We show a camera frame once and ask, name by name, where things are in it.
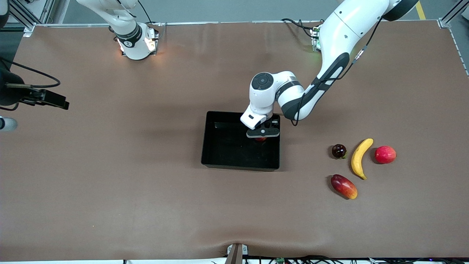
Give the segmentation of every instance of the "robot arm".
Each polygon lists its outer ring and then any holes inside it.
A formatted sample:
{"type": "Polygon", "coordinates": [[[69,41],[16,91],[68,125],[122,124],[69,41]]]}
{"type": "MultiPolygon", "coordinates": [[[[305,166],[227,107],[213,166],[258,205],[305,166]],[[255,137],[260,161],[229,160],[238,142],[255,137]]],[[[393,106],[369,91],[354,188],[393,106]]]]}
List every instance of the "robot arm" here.
{"type": "Polygon", "coordinates": [[[129,9],[138,0],[76,0],[102,17],[113,29],[123,53],[132,60],[142,60],[156,52],[158,32],[137,23],[129,9]]]}
{"type": "Polygon", "coordinates": [[[320,29],[322,67],[306,88],[290,71],[262,72],[250,85],[250,105],[241,121],[250,129],[272,117],[277,101],[290,120],[307,117],[319,99],[331,87],[350,62],[357,42],[381,18],[396,20],[409,12],[418,0],[344,0],[325,20],[320,29]]]}

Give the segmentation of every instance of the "table surface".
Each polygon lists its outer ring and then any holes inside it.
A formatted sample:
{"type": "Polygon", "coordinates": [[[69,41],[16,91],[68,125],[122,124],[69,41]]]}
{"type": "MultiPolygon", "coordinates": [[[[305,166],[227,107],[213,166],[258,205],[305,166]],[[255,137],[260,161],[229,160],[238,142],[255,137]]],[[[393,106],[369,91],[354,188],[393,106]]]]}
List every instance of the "table surface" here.
{"type": "Polygon", "coordinates": [[[382,23],[308,118],[284,119],[276,172],[201,165],[204,119],[243,112],[258,72],[307,85],[321,57],[299,28],[169,26],[143,61],[112,38],[45,27],[23,38],[15,61],[58,77],[70,110],[21,105],[18,130],[0,135],[0,260],[205,258],[234,242],[264,256],[469,256],[469,80],[436,21],[382,23]],[[364,181],[328,149],[368,137],[398,157],[378,165],[369,151],[364,181]],[[331,190],[336,173],[356,200],[331,190]]]}

